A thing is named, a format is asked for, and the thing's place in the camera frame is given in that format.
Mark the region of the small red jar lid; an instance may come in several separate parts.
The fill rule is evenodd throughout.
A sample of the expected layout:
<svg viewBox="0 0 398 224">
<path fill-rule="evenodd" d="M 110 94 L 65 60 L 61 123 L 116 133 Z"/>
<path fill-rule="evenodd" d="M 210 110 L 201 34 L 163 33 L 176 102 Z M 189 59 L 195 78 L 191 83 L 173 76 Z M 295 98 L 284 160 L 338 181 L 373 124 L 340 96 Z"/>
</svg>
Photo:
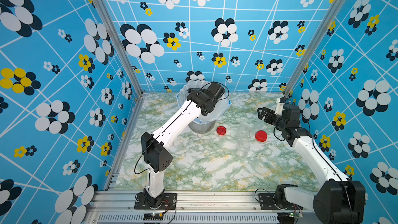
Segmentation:
<svg viewBox="0 0 398 224">
<path fill-rule="evenodd" d="M 224 136 L 227 133 L 227 129 L 224 126 L 218 126 L 216 132 L 220 136 Z"/>
</svg>

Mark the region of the clear jar of mung beans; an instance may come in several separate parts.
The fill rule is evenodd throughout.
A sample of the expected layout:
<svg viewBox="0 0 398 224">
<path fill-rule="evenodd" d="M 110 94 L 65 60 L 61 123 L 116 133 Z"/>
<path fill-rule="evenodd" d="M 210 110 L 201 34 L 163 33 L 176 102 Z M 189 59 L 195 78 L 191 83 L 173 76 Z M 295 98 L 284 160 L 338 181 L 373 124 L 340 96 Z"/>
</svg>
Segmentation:
<svg viewBox="0 0 398 224">
<path fill-rule="evenodd" d="M 251 126 L 248 124 L 241 124 L 237 133 L 240 140 L 250 140 L 252 134 Z"/>
</svg>

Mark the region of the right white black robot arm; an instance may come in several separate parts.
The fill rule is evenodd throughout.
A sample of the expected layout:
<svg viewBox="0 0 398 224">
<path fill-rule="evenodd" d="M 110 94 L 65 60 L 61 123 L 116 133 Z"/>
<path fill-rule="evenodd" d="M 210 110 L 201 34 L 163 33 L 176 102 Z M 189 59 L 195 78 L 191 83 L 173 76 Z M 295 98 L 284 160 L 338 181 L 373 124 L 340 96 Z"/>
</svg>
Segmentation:
<svg viewBox="0 0 398 224">
<path fill-rule="evenodd" d="M 280 209 L 298 205 L 312 211 L 323 224 L 360 224 L 364 219 L 365 187 L 350 180 L 315 144 L 314 137 L 300 124 L 297 106 L 279 103 L 277 109 L 257 110 L 258 118 L 271 124 L 307 163 L 320 189 L 311 192 L 297 185 L 282 184 L 275 190 L 275 204 Z"/>
</svg>

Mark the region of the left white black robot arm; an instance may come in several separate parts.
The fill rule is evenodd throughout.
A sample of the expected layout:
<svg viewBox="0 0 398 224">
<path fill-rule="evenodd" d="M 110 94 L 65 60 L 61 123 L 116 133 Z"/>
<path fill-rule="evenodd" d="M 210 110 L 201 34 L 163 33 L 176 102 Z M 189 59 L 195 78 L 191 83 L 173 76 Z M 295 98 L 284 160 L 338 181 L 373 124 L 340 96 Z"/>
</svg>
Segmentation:
<svg viewBox="0 0 398 224">
<path fill-rule="evenodd" d="M 168 149 L 179 134 L 195 119 L 212 113 L 217 104 L 226 100 L 223 96 L 229 89 L 218 82 L 205 83 L 189 92 L 179 110 L 164 125 L 153 133 L 145 132 L 141 137 L 144 162 L 149 166 L 148 181 L 144 188 L 147 204 L 159 208 L 164 201 L 164 171 L 173 161 Z"/>
</svg>

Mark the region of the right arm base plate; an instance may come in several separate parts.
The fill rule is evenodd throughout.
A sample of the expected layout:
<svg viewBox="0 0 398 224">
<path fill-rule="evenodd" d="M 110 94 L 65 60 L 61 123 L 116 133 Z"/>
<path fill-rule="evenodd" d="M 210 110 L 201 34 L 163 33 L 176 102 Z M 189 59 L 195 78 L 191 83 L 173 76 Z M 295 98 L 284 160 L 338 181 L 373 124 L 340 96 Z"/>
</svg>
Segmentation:
<svg viewBox="0 0 398 224">
<path fill-rule="evenodd" d="M 277 206 L 274 194 L 260 193 L 256 198 L 259 201 L 261 210 L 298 212 L 303 209 L 301 206 L 295 204 L 284 204 L 284 207 Z"/>
</svg>

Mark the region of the clear jar large red lid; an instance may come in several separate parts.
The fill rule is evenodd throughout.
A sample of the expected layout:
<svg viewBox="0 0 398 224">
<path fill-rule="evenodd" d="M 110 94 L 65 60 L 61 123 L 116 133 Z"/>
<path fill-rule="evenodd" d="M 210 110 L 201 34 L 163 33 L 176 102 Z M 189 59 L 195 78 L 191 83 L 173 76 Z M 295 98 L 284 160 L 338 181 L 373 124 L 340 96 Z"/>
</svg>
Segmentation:
<svg viewBox="0 0 398 224">
<path fill-rule="evenodd" d="M 236 154 L 240 157 L 247 156 L 250 151 L 250 142 L 247 139 L 240 140 L 236 145 Z"/>
</svg>

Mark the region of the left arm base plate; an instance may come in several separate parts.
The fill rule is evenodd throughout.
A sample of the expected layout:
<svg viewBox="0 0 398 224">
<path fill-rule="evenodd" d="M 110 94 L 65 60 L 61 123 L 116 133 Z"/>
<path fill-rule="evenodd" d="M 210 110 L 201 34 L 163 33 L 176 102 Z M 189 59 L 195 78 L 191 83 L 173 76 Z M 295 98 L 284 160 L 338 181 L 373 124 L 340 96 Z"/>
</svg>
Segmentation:
<svg viewBox="0 0 398 224">
<path fill-rule="evenodd" d="M 150 209 L 175 209 L 177 203 L 177 193 L 162 193 L 158 197 L 153 198 L 148 193 L 139 192 L 135 197 L 134 209 L 150 210 Z"/>
</svg>

